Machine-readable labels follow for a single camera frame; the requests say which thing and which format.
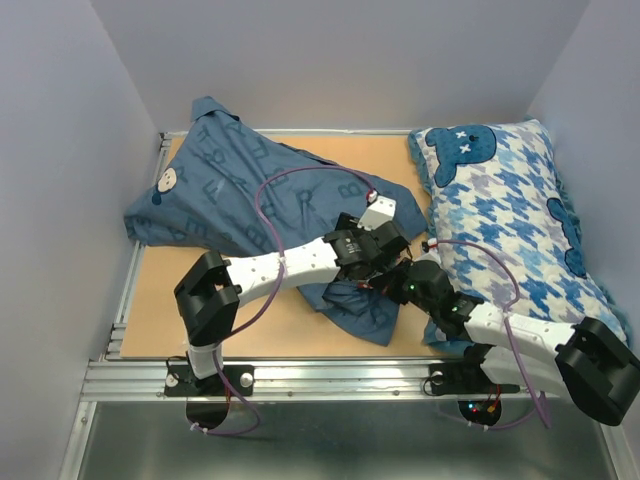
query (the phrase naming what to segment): cable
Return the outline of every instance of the cable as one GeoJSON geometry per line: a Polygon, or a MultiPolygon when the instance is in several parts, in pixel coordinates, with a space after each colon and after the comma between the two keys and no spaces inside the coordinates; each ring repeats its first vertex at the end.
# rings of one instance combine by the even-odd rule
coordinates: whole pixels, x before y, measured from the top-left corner
{"type": "Polygon", "coordinates": [[[489,403],[491,401],[491,397],[493,397],[493,384],[489,385],[489,396],[483,402],[483,404],[486,405],[487,403],[489,403]]]}
{"type": "Polygon", "coordinates": [[[509,267],[507,267],[507,265],[502,260],[500,260],[500,258],[497,255],[495,255],[492,251],[490,251],[489,249],[481,245],[478,245],[472,242],[467,242],[464,240],[437,240],[437,243],[434,245],[431,245],[431,247],[436,247],[438,246],[438,244],[441,244],[441,243],[452,244],[452,245],[464,245],[467,247],[473,247],[473,248],[477,248],[478,250],[481,250],[482,252],[489,255],[489,257],[491,257],[500,266],[500,268],[502,268],[505,271],[505,273],[513,283],[515,296],[502,307],[502,311],[504,312],[504,326],[507,331],[507,338],[509,339],[509,345],[511,346],[511,351],[513,352],[513,355],[516,359],[516,363],[518,364],[518,369],[520,370],[520,374],[522,375],[522,378],[524,379],[524,383],[527,386],[527,389],[529,390],[529,395],[531,395],[531,400],[533,400],[535,411],[538,412],[538,417],[540,417],[540,420],[542,421],[544,426],[546,428],[551,428],[551,415],[549,414],[549,411],[548,411],[547,397],[545,396],[544,392],[540,392],[539,398],[536,397],[536,391],[533,387],[533,381],[531,380],[531,377],[527,373],[527,369],[524,366],[524,362],[522,361],[522,357],[520,354],[520,348],[518,346],[518,341],[516,340],[515,335],[513,334],[513,330],[511,328],[511,324],[509,323],[509,310],[518,300],[520,300],[520,286],[518,285],[518,282],[515,276],[513,275],[513,273],[511,273],[511,270],[509,270],[509,267]]]}
{"type": "Polygon", "coordinates": [[[498,388],[498,393],[496,395],[496,401],[493,402],[493,405],[491,405],[491,408],[496,408],[498,406],[498,402],[500,401],[500,395],[502,395],[502,392],[500,391],[500,385],[496,385],[496,387],[498,388]]]}
{"type": "Polygon", "coordinates": [[[449,419],[454,420],[454,421],[456,421],[458,423],[464,423],[464,424],[469,425],[469,426],[480,427],[480,428],[485,429],[485,430],[500,431],[500,430],[509,430],[511,428],[515,428],[515,427],[517,427],[519,425],[522,425],[523,423],[525,423],[526,421],[531,419],[531,417],[536,413],[536,409],[532,408],[527,413],[525,413],[522,417],[518,418],[517,420],[514,420],[513,422],[505,423],[504,425],[493,425],[492,427],[486,427],[486,425],[481,425],[479,423],[473,423],[473,422],[470,422],[468,420],[464,420],[464,419],[462,419],[462,418],[460,418],[460,417],[458,417],[456,415],[451,415],[449,413],[445,413],[442,410],[440,410],[440,408],[438,408],[438,407],[436,407],[436,412],[438,413],[438,415],[440,415],[442,417],[449,418],[449,419]]]}
{"type": "MultiPolygon", "coordinates": [[[[256,213],[258,214],[258,217],[260,217],[260,220],[262,220],[266,224],[266,226],[271,231],[271,235],[273,235],[273,238],[276,241],[276,245],[277,245],[277,248],[278,248],[278,253],[280,255],[280,264],[278,266],[278,275],[277,275],[276,280],[275,280],[275,282],[273,284],[273,289],[269,293],[269,296],[265,300],[265,302],[262,305],[262,307],[260,308],[260,310],[258,310],[258,312],[256,312],[256,314],[249,321],[245,322],[243,325],[241,325],[241,326],[237,327],[236,329],[232,330],[231,333],[224,340],[227,340],[227,339],[233,337],[234,335],[237,335],[238,333],[242,332],[243,330],[246,330],[251,325],[256,323],[260,319],[260,317],[262,317],[262,315],[264,315],[264,312],[266,312],[267,309],[273,303],[273,300],[275,299],[276,294],[278,293],[278,291],[280,290],[280,287],[282,286],[282,281],[284,280],[285,269],[286,269],[285,261],[284,261],[284,259],[285,259],[284,243],[282,242],[282,238],[278,234],[278,231],[276,230],[276,227],[273,225],[273,223],[271,223],[271,220],[269,220],[267,218],[267,216],[264,214],[264,212],[262,211],[262,207],[260,207],[260,196],[262,195],[262,192],[267,187],[267,185],[269,185],[274,180],[277,180],[278,178],[283,177],[285,175],[288,175],[290,173],[302,172],[302,171],[305,171],[305,170],[339,170],[339,171],[349,172],[349,173],[355,175],[356,177],[358,177],[360,180],[362,180],[369,187],[369,192],[373,192],[373,191],[376,190],[376,188],[373,185],[373,183],[371,182],[371,180],[369,180],[364,174],[362,174],[362,173],[360,173],[360,172],[358,172],[356,170],[352,170],[350,168],[342,167],[340,165],[314,165],[314,166],[309,166],[309,167],[290,168],[289,170],[285,170],[285,171],[280,172],[280,173],[278,173],[276,175],[273,175],[272,177],[269,177],[264,182],[262,182],[262,184],[258,187],[258,190],[256,191],[256,195],[254,197],[253,205],[254,205],[254,207],[256,209],[256,213]]],[[[207,435],[214,435],[214,436],[221,436],[221,437],[233,437],[233,436],[243,435],[245,433],[249,433],[249,432],[254,431],[262,423],[262,417],[260,416],[260,412],[258,412],[256,407],[251,402],[249,402],[249,400],[247,400],[240,392],[238,392],[235,388],[233,388],[233,385],[231,384],[229,379],[226,377],[226,375],[222,371],[222,368],[220,368],[220,365],[218,363],[218,359],[217,359],[217,356],[216,356],[216,350],[220,347],[220,345],[222,344],[222,342],[224,340],[222,340],[213,349],[213,363],[214,363],[214,365],[216,367],[216,372],[217,372],[218,376],[220,377],[220,379],[222,380],[222,383],[224,383],[225,387],[233,394],[233,396],[235,396],[238,400],[240,400],[240,402],[243,405],[245,405],[249,410],[251,410],[253,412],[253,414],[255,415],[256,421],[255,421],[255,423],[253,425],[251,425],[248,428],[245,428],[245,429],[242,429],[242,430],[237,430],[237,431],[232,431],[232,432],[220,432],[220,433],[218,433],[218,432],[215,432],[215,431],[210,431],[210,430],[208,430],[206,428],[202,428],[198,424],[195,424],[195,423],[191,424],[191,428],[194,429],[194,430],[198,430],[200,432],[203,432],[203,433],[205,433],[207,435]]]]}
{"type": "MultiPolygon", "coordinates": [[[[250,433],[253,432],[256,428],[258,428],[261,424],[262,424],[262,417],[260,416],[260,412],[258,411],[258,409],[255,407],[255,405],[253,405],[249,400],[247,400],[244,395],[242,395],[240,392],[238,392],[233,385],[231,384],[231,382],[229,381],[229,379],[224,375],[224,373],[222,373],[222,368],[220,367],[220,364],[218,363],[218,357],[217,355],[213,355],[213,364],[216,367],[216,371],[218,372],[218,376],[220,377],[220,380],[222,380],[222,383],[225,386],[225,395],[226,395],[226,391],[228,390],[229,392],[231,392],[231,394],[233,396],[235,396],[238,400],[240,400],[240,402],[247,407],[249,410],[251,410],[251,412],[253,413],[253,415],[255,416],[256,420],[253,423],[253,425],[247,427],[247,428],[243,428],[240,430],[232,430],[230,432],[218,432],[217,429],[215,430],[209,430],[206,427],[201,427],[200,425],[198,425],[197,423],[191,423],[191,429],[192,430],[197,430],[199,432],[204,433],[205,435],[211,435],[214,437],[237,437],[238,435],[244,435],[245,433],[250,433]]],[[[227,411],[229,409],[229,405],[230,405],[230,398],[229,398],[229,403],[227,403],[227,411]]]]}

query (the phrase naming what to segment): black mounting bracket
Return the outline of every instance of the black mounting bracket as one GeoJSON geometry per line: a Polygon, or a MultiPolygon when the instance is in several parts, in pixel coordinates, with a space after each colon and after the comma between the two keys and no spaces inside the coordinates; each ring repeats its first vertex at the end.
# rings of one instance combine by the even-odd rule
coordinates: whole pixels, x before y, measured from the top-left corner
{"type": "MultiPolygon", "coordinates": [[[[253,365],[225,365],[222,369],[233,388],[244,397],[253,395],[253,365]],[[241,377],[250,375],[251,383],[243,382],[241,377]]],[[[218,375],[212,375],[203,380],[195,377],[188,364],[169,365],[167,381],[164,387],[165,397],[224,397],[225,388],[218,375]]]]}
{"type": "MultiPolygon", "coordinates": [[[[452,360],[429,365],[429,376],[425,382],[430,384],[433,396],[488,395],[495,387],[480,368],[480,364],[468,360],[452,360]]],[[[519,391],[518,385],[500,385],[502,394],[519,391]]]]}

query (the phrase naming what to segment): blue cloth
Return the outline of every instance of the blue cloth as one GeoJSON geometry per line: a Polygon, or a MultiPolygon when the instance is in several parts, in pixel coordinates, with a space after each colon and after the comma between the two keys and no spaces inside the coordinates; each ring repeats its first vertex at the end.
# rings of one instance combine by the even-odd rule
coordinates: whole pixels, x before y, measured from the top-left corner
{"type": "MultiPolygon", "coordinates": [[[[290,168],[333,162],[272,142],[211,97],[194,101],[192,120],[158,184],[127,210],[129,237],[145,245],[200,246],[231,256],[275,251],[275,241],[253,207],[259,185],[290,168]]],[[[367,177],[382,195],[397,201],[394,220],[409,238],[426,230],[409,190],[367,177]]],[[[341,212],[361,216],[366,193],[367,186],[349,173],[312,170],[274,181],[263,192],[261,205],[285,248],[291,248],[333,231],[341,212]]],[[[391,340],[398,305],[378,292],[344,281],[299,290],[316,311],[347,332],[380,345],[391,340]]]]}
{"type": "MultiPolygon", "coordinates": [[[[540,122],[415,130],[409,148],[432,197],[430,233],[482,244],[501,257],[522,294],[513,312],[566,323],[589,316],[628,338],[585,269],[579,222],[558,189],[551,141],[540,122]]],[[[461,245],[438,249],[456,290],[497,305],[513,297],[505,272],[484,253],[461,245]]],[[[456,352],[468,345],[431,325],[425,342],[456,352]]]]}

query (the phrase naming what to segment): metal floor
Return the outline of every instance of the metal floor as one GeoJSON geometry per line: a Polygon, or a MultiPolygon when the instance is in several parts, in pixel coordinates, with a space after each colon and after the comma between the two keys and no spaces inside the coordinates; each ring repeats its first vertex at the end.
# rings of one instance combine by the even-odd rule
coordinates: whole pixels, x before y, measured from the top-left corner
{"type": "MultiPolygon", "coordinates": [[[[530,402],[505,402],[518,416],[530,402]]],[[[573,479],[617,478],[602,431],[552,401],[554,426],[533,418],[482,432],[440,413],[451,401],[261,405],[243,438],[191,432],[179,402],[102,403],[80,478],[102,479],[573,479]]]]}

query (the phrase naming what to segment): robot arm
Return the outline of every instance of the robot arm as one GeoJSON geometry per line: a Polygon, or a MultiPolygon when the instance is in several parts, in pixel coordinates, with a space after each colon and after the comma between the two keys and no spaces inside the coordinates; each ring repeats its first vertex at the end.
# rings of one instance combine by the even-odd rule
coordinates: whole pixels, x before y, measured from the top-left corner
{"type": "MultiPolygon", "coordinates": [[[[448,338],[476,343],[463,359],[431,367],[438,381],[431,394],[468,394],[492,384],[523,385],[505,330],[502,310],[482,299],[455,292],[446,273],[430,260],[398,263],[409,242],[392,222],[395,202],[373,198],[365,214],[342,214],[336,230],[305,245],[258,257],[204,254],[175,289],[189,337],[189,362],[199,379],[222,365],[220,343],[232,334],[238,308],[269,294],[281,264],[280,288],[335,279],[366,281],[399,304],[411,302],[430,314],[448,338]]],[[[534,384],[571,398],[584,413],[618,425],[640,391],[640,361],[600,321],[578,325],[542,322],[510,315],[509,323],[534,384]]]]}

